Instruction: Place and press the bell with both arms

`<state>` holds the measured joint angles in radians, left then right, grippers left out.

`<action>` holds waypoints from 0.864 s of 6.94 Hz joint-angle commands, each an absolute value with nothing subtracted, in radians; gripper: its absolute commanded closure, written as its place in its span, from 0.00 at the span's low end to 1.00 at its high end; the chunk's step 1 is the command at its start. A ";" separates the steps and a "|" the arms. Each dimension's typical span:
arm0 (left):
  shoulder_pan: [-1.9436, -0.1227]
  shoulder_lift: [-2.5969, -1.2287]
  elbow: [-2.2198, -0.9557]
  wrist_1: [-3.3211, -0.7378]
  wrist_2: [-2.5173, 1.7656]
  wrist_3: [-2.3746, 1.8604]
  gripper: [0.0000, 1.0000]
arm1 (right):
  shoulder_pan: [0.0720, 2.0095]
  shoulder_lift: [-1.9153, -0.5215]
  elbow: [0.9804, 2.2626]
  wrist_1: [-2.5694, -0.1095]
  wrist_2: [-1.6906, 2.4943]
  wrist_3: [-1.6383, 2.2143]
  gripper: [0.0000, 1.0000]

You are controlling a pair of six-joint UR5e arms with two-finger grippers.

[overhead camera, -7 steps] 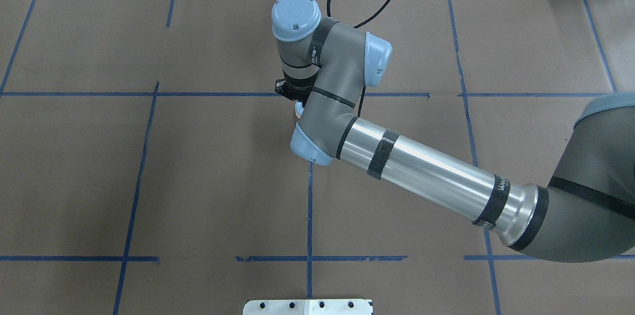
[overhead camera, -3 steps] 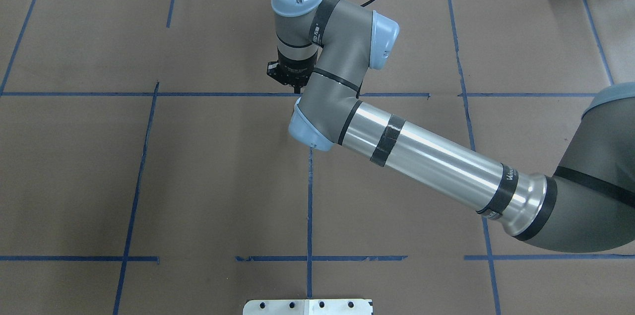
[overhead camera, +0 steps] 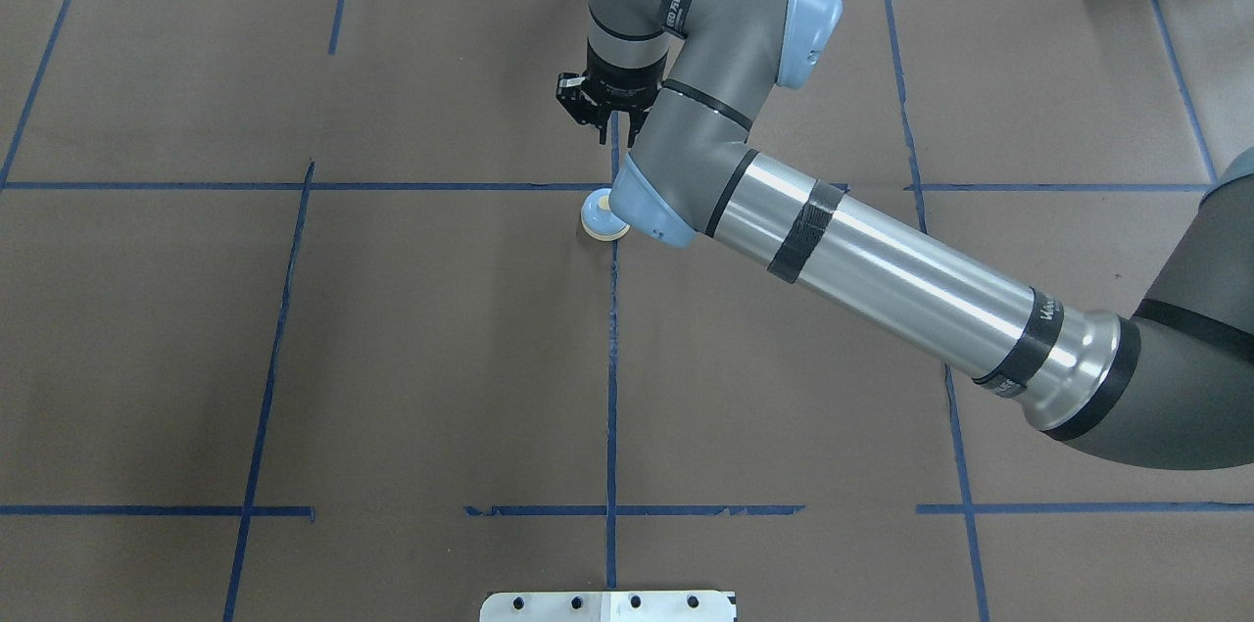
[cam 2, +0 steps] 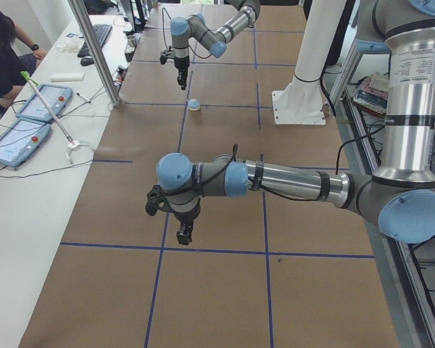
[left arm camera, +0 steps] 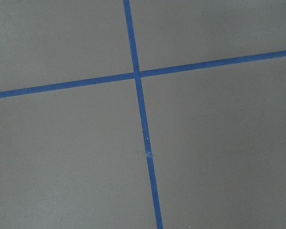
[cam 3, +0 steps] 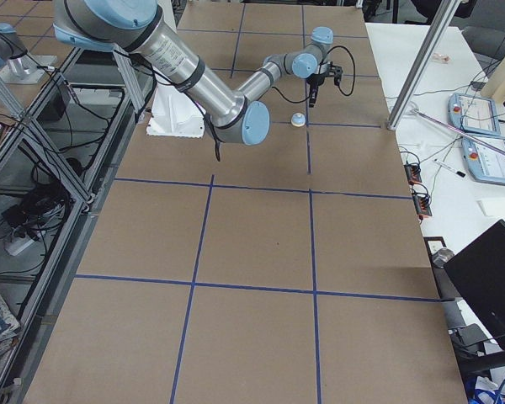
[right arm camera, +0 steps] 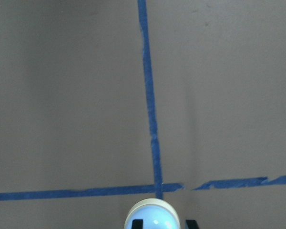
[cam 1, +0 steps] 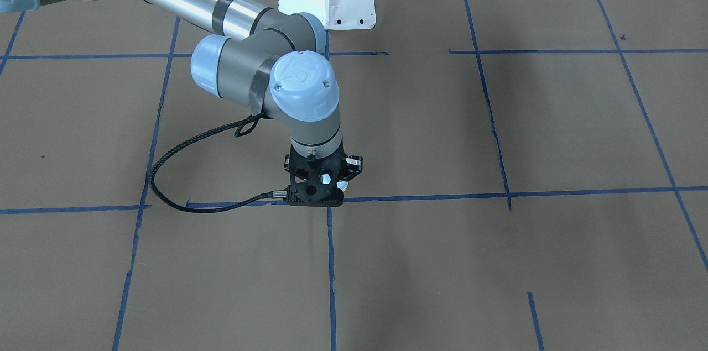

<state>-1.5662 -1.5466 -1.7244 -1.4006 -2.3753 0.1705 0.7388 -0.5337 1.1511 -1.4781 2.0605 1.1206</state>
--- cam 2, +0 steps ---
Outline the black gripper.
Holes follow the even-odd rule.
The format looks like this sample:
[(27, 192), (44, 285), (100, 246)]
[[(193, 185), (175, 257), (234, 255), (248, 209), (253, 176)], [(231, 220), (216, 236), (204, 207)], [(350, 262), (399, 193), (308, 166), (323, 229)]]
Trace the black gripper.
[(175, 217), (180, 222), (180, 228), (176, 232), (178, 243), (190, 244), (193, 241), (194, 221), (199, 217), (199, 212), (176, 214)]
[(188, 80), (189, 58), (188, 57), (182, 57), (182, 58), (176, 57), (174, 59), (174, 66), (178, 70), (178, 77), (177, 77), (178, 85), (181, 87), (182, 90), (185, 90), (187, 87), (187, 80)]

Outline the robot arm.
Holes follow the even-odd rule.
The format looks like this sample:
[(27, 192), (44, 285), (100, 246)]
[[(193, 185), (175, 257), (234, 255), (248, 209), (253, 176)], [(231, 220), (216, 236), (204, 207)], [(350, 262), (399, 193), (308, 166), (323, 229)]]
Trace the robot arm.
[(260, 15), (260, 2), (253, 0), (230, 1), (238, 13), (218, 29), (208, 28), (201, 14), (187, 18), (175, 17), (170, 21), (172, 45), (160, 55), (163, 65), (168, 59), (174, 61), (178, 70), (177, 82), (181, 89), (186, 88), (189, 59), (189, 39), (194, 38), (215, 58), (221, 57), (227, 45), (244, 29), (252, 28)]
[[(228, 1), (238, 14), (217, 30), (201, 14), (171, 20), (172, 46), (160, 63), (174, 60), (185, 90), (189, 39), (219, 58), (228, 44), (260, 17), (260, 1)], [(314, 93), (347, 1), (312, 1), (292, 82), (275, 91), (276, 125), (314, 125)], [(330, 202), (357, 213), (385, 236), (408, 244), (435, 236), (435, 175), (430, 159), (435, 125), (435, 1), (360, 1), (356, 44), (360, 53), (390, 53), (389, 94), (381, 164), (372, 175), (330, 175), (220, 155), (191, 162), (166, 154), (156, 166), (158, 184), (147, 194), (146, 212), (171, 212), (180, 221), (179, 244), (192, 242), (194, 220), (206, 196), (244, 196), (263, 189), (300, 202)]]

